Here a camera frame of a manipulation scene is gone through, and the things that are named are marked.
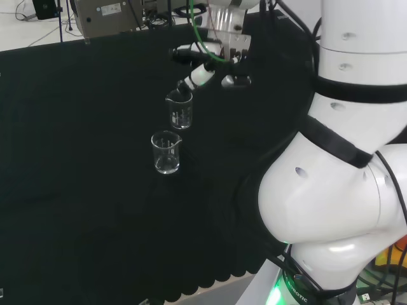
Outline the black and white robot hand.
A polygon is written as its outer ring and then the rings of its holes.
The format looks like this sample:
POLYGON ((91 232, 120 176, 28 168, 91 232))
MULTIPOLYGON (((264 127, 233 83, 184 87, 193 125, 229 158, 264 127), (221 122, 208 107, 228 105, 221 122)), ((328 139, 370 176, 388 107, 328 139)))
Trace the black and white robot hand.
POLYGON ((221 86, 224 88, 245 88, 251 83, 245 71, 251 36, 220 32, 215 40, 213 30, 209 31, 212 41, 184 44, 170 50, 173 61, 190 65, 193 70, 177 82, 177 91, 183 95, 205 86, 217 71, 224 72, 221 86))

